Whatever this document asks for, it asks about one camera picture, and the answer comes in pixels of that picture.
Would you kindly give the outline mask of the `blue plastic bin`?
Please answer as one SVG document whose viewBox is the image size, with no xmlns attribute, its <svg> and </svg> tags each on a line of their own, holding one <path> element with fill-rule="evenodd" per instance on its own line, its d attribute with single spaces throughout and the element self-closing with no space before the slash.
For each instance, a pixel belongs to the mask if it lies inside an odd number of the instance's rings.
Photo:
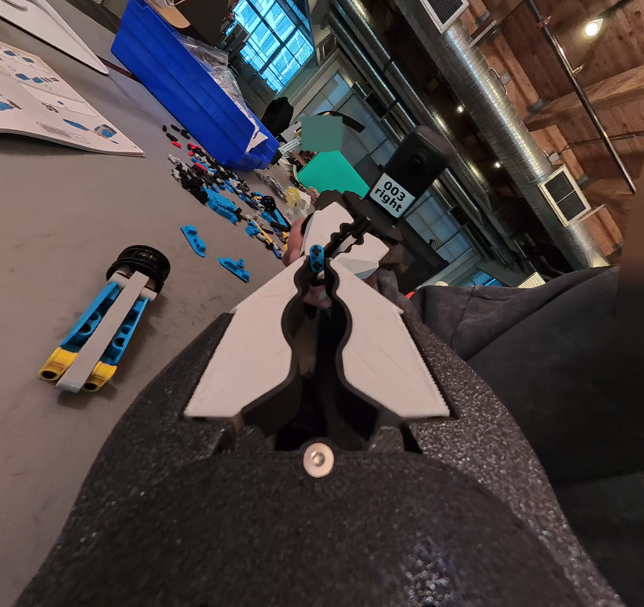
<svg viewBox="0 0 644 607">
<path fill-rule="evenodd" d="M 278 141 L 248 118 L 144 0 L 128 0 L 112 53 L 222 165 L 264 169 Z"/>
</svg>

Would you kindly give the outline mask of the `person's dark grey jacket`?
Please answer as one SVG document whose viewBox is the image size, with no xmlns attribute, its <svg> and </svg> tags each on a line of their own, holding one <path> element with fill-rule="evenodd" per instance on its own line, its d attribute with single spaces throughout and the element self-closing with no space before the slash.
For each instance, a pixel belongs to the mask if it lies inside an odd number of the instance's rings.
<svg viewBox="0 0 644 607">
<path fill-rule="evenodd" d="M 642 606 L 643 385 L 623 380 L 617 335 L 615 307 L 608 332 L 577 354 L 487 349 L 466 362 L 527 436 L 592 561 Z"/>
</svg>

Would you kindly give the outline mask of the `person's right hand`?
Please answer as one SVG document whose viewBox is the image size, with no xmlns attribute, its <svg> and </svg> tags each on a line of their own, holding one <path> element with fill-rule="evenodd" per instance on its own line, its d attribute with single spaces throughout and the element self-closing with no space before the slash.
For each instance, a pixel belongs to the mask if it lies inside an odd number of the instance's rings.
<svg viewBox="0 0 644 607">
<path fill-rule="evenodd" d="M 285 267 L 293 264 L 302 255 L 303 236 L 306 223 L 306 218 L 299 218 L 291 225 L 285 253 L 282 256 L 282 262 Z"/>
</svg>

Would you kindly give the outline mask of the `silver ventilation duct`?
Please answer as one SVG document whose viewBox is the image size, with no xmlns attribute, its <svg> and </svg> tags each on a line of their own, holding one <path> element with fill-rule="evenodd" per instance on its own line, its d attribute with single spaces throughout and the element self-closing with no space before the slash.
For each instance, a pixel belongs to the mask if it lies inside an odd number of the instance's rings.
<svg viewBox="0 0 644 607">
<path fill-rule="evenodd" d="M 360 0 L 333 0 L 340 14 L 348 18 L 360 41 L 383 63 L 392 58 L 390 52 L 374 31 L 371 14 Z M 463 25 L 461 18 L 443 34 L 439 33 L 420 0 L 393 0 L 405 21 L 411 26 L 432 62 L 461 100 L 465 111 L 501 161 L 527 202 L 528 209 L 536 215 L 550 240 L 561 251 L 566 261 L 575 269 L 608 266 L 605 254 L 589 231 L 585 217 L 564 227 L 552 211 L 538 188 L 539 183 L 552 174 L 551 162 L 540 150 L 532 134 L 507 96 L 501 80 L 492 71 L 483 54 Z M 469 187 L 485 220 L 489 221 L 510 251 L 518 249 L 513 244 L 513 228 L 503 219 L 504 209 L 494 190 L 473 161 L 466 155 L 464 146 L 442 119 L 435 106 L 425 103 L 417 95 L 404 73 L 391 62 L 384 75 L 392 80 L 395 88 L 402 90 L 409 105 L 419 110 L 422 120 L 427 120 L 448 143 L 455 153 L 453 172 Z"/>
</svg>

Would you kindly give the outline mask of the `open instruction booklet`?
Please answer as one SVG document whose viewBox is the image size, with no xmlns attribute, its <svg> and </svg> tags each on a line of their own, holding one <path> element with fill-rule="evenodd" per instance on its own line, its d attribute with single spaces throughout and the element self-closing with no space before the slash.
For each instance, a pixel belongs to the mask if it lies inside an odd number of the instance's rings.
<svg viewBox="0 0 644 607">
<path fill-rule="evenodd" d="M 1 43 L 1 133 L 94 153 L 145 156 L 42 59 L 6 43 Z"/>
</svg>

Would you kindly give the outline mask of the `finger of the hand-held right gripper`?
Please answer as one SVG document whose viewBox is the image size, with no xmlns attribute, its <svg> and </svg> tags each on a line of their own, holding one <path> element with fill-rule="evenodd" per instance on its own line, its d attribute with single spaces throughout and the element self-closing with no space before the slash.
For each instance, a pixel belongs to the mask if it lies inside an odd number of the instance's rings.
<svg viewBox="0 0 644 607">
<path fill-rule="evenodd" d="M 310 248 L 315 245 L 325 249 L 343 224 L 352 224 L 352 215 L 340 203 L 333 201 L 324 209 L 316 210 L 303 231 L 300 255 L 309 256 Z"/>
<path fill-rule="evenodd" d="M 378 269 L 381 259 L 389 250 L 390 247 L 373 234 L 364 234 L 360 243 L 349 236 L 341 242 L 332 263 L 366 281 Z"/>
</svg>

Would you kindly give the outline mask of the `grey desk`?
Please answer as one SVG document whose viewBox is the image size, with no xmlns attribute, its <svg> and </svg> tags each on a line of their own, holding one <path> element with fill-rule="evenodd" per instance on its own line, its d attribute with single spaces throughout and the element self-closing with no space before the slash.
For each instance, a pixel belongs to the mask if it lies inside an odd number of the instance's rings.
<svg viewBox="0 0 644 607">
<path fill-rule="evenodd" d="M 114 70 L 101 75 L 5 22 L 1 41 L 47 62 L 146 154 L 98 155 L 1 137 L 1 605 L 10 606 L 133 399 L 282 265 L 171 177 L 167 155 L 185 156 L 162 133 L 173 117 L 140 83 Z M 197 229 L 205 257 L 182 225 Z M 104 286 L 108 266 L 134 244 L 170 260 L 165 287 L 113 380 L 96 394 L 60 396 L 39 369 Z M 249 282 L 218 257 L 243 259 Z"/>
</svg>

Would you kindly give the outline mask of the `clear plastic bags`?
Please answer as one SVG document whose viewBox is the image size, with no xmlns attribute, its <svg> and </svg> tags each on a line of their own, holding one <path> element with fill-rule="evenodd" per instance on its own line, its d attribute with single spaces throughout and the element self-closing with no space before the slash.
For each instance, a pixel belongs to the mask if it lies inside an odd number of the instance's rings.
<svg viewBox="0 0 644 607">
<path fill-rule="evenodd" d="M 256 146 L 268 139 L 268 136 L 260 131 L 260 127 L 247 106 L 237 81 L 229 68 L 229 55 L 227 52 L 218 48 L 185 36 L 181 33 L 176 34 L 182 45 L 199 61 L 208 74 L 215 80 L 218 86 L 232 99 L 237 107 L 244 113 L 249 122 L 253 125 L 254 131 L 246 151 L 251 151 Z"/>
</svg>

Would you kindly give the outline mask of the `blue angled panel piece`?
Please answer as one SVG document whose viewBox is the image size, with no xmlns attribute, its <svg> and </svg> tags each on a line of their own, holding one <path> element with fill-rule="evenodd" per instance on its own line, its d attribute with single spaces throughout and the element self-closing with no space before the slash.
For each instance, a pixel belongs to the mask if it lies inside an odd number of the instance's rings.
<svg viewBox="0 0 644 607">
<path fill-rule="evenodd" d="M 235 275 L 241 281 L 245 283 L 249 282 L 251 275 L 246 268 L 244 270 L 237 268 L 236 263 L 238 259 L 233 259 L 231 257 L 218 257 L 217 260 L 223 268 Z"/>
<path fill-rule="evenodd" d="M 205 257 L 206 253 L 206 243 L 200 237 L 197 232 L 197 229 L 193 225 L 182 225 L 180 226 L 182 234 L 185 236 L 185 239 L 189 242 L 189 245 L 199 257 Z"/>
</svg>

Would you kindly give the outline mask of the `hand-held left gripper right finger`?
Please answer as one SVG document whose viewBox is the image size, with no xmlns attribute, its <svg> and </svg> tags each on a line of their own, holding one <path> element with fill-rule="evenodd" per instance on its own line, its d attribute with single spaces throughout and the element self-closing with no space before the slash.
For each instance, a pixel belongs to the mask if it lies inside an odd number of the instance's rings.
<svg viewBox="0 0 644 607">
<path fill-rule="evenodd" d="M 402 310 L 330 261 L 348 321 L 341 372 L 348 386 L 401 420 L 448 417 L 449 408 L 402 320 Z"/>
</svg>

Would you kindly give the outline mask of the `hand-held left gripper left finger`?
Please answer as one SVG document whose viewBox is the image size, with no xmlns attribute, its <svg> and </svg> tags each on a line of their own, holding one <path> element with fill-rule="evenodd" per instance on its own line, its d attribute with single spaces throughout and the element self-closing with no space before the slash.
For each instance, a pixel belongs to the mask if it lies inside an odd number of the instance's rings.
<svg viewBox="0 0 644 607">
<path fill-rule="evenodd" d="M 298 296 L 300 257 L 239 303 L 189 399 L 183 416 L 227 420 L 279 431 L 297 413 L 302 387 L 283 328 L 288 304 Z"/>
</svg>

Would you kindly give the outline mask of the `black office chair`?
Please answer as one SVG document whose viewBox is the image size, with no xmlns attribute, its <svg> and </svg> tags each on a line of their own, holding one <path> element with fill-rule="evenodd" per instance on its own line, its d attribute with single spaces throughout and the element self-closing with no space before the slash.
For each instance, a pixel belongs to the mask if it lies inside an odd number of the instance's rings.
<svg viewBox="0 0 644 607">
<path fill-rule="evenodd" d="M 290 126 L 294 107 L 288 97 L 282 96 L 272 100 L 267 106 L 261 122 L 268 132 L 276 139 Z"/>
</svg>

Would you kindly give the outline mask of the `green plastic bin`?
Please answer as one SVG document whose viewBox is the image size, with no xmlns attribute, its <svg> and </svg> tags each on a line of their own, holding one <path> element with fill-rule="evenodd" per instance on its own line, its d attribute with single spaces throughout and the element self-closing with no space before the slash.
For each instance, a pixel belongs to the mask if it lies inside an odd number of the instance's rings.
<svg viewBox="0 0 644 607">
<path fill-rule="evenodd" d="M 369 187 L 340 151 L 317 152 L 297 172 L 297 179 L 305 187 L 313 187 L 319 194 L 323 191 L 350 191 L 365 197 Z"/>
</svg>

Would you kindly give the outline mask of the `tan wooden board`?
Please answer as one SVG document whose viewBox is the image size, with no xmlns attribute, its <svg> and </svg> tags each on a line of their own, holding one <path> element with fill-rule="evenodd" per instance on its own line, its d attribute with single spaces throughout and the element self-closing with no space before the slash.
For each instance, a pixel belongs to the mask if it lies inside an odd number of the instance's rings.
<svg viewBox="0 0 644 607">
<path fill-rule="evenodd" d="M 177 29 L 188 28 L 191 23 L 185 18 L 185 16 L 179 11 L 177 7 L 162 7 L 157 8 L 157 12 L 162 16 L 167 23 L 172 25 Z"/>
</svg>

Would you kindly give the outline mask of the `pile of small building pieces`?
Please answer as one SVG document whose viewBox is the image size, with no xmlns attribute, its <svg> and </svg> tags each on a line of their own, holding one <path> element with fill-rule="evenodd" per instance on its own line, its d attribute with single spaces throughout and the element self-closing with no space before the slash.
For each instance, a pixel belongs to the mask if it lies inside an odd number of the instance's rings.
<svg viewBox="0 0 644 607">
<path fill-rule="evenodd" d="M 226 168 L 203 147 L 190 141 L 186 129 L 163 126 L 162 131 L 176 150 L 186 158 L 168 155 L 171 175 L 202 205 L 233 225 L 242 224 L 250 238 L 261 242 L 278 259 L 285 253 L 291 223 L 279 210 L 269 214 L 259 204 L 263 194 L 252 187 L 234 169 Z"/>
</svg>

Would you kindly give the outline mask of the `person's right forearm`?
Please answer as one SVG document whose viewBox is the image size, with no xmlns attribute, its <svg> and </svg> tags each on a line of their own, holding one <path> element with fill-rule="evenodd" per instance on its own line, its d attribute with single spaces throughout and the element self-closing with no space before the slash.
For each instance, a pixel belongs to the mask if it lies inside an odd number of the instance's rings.
<svg viewBox="0 0 644 607">
<path fill-rule="evenodd" d="M 395 274 L 376 272 L 380 292 L 402 308 L 405 321 L 428 328 L 463 361 L 491 349 L 501 359 L 535 350 L 577 354 L 614 321 L 620 268 L 571 272 L 531 289 L 431 285 L 406 298 Z"/>
</svg>

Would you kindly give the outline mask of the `black wheel blue beam assembly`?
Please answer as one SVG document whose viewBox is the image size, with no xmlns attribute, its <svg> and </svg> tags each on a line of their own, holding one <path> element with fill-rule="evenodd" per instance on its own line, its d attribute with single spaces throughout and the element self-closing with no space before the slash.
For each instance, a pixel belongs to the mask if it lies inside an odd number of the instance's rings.
<svg viewBox="0 0 644 607">
<path fill-rule="evenodd" d="M 69 393 L 96 392 L 115 374 L 146 306 L 161 292 L 171 265 L 147 245 L 126 247 L 109 266 L 106 285 L 39 370 Z"/>
</svg>

